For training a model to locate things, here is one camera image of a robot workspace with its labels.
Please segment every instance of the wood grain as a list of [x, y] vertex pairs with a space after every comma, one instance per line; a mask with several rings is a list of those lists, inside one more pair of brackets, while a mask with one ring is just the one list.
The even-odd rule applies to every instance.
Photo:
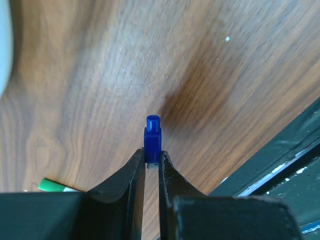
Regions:
[[[0, 191], [89, 190], [162, 118], [163, 149], [212, 191], [320, 95], [316, 0], [12, 0]], [[159, 236], [147, 171], [143, 239]]]

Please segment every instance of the wooden table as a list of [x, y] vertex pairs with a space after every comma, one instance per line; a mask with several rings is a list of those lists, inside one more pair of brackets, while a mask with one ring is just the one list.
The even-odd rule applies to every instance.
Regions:
[[[12, 0], [0, 191], [89, 190], [162, 119], [163, 149], [211, 192], [320, 95], [316, 0]], [[159, 236], [157, 172], [143, 239]]]

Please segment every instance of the marker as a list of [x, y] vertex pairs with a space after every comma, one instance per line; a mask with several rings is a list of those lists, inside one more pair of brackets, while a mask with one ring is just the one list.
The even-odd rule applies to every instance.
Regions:
[[57, 183], [55, 181], [51, 181], [49, 179], [42, 179], [42, 181], [38, 185], [38, 189], [45, 191], [45, 192], [80, 192], [78, 190], [75, 190], [71, 187], [62, 185], [60, 183]]

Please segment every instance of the blue cylindrical tip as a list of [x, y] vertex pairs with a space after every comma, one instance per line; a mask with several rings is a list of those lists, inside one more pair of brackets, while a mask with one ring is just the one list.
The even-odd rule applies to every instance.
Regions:
[[157, 133], [160, 131], [160, 117], [157, 115], [150, 115], [146, 117], [147, 132]]

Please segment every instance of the blue object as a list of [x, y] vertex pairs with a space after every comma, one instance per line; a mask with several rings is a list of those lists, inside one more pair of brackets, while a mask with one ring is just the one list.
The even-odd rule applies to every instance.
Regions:
[[143, 138], [145, 162], [147, 164], [159, 164], [162, 142], [159, 116], [150, 115], [146, 118]]

